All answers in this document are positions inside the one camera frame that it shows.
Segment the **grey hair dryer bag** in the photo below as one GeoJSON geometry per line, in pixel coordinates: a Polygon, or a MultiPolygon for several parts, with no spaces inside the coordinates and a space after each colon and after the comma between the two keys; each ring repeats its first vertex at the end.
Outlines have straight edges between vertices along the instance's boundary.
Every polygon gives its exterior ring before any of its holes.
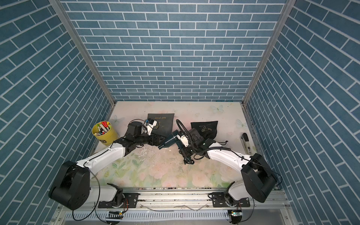
{"type": "Polygon", "coordinates": [[[172,133],[174,113],[149,113],[148,119],[154,119],[158,122],[158,129],[153,130],[151,134],[167,137],[172,133]]]}

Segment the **black hair dryer bag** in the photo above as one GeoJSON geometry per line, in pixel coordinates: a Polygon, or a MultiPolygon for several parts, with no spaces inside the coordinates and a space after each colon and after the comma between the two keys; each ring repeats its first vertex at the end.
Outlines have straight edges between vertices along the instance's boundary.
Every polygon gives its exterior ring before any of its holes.
{"type": "Polygon", "coordinates": [[[204,139],[215,139],[217,135],[218,121],[192,122],[191,127],[195,128],[204,139]]]}

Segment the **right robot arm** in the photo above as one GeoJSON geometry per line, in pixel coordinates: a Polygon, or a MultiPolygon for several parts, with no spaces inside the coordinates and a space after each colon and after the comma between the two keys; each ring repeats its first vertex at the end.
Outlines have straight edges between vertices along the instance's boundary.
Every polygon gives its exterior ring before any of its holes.
{"type": "Polygon", "coordinates": [[[176,124],[180,130],[174,131],[172,135],[185,164],[192,165],[197,159],[208,158],[241,173],[242,180],[234,181],[224,192],[224,200],[229,206],[235,206],[247,197],[260,203],[265,202],[277,185],[278,173],[270,168],[262,155],[236,153],[213,139],[205,139],[194,128],[187,130],[179,119],[176,124]]]}

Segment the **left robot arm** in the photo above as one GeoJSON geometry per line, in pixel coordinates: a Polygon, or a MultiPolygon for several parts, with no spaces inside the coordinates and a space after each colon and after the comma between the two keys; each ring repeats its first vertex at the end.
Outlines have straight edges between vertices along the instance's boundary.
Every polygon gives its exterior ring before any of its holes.
{"type": "Polygon", "coordinates": [[[49,198],[74,211],[85,203],[94,203],[99,208],[121,208],[126,204],[123,189],[115,184],[91,186],[91,178],[112,164],[115,160],[129,155],[137,147],[148,144],[158,146],[160,135],[152,133],[157,121],[147,119],[144,123],[131,121],[125,136],[115,140],[106,149],[79,160],[67,161],[60,169],[49,191],[49,198]]]}

